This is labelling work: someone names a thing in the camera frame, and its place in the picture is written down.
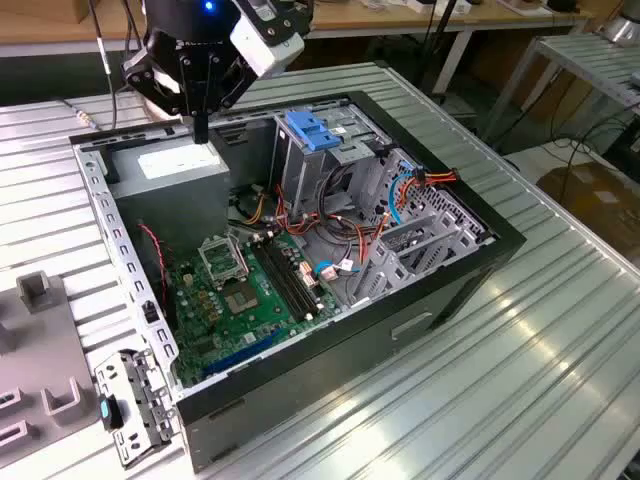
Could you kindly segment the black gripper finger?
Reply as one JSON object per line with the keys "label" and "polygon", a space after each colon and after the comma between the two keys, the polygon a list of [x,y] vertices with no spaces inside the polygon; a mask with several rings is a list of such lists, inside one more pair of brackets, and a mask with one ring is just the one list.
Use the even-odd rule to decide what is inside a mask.
{"label": "black gripper finger", "polygon": [[199,144],[200,100],[192,62],[174,47],[142,48],[122,64],[126,83],[164,113],[180,116]]}
{"label": "black gripper finger", "polygon": [[209,55],[204,98],[199,113],[199,143],[209,141],[209,118],[230,109],[256,80],[248,63],[237,57],[225,64],[221,57]]}

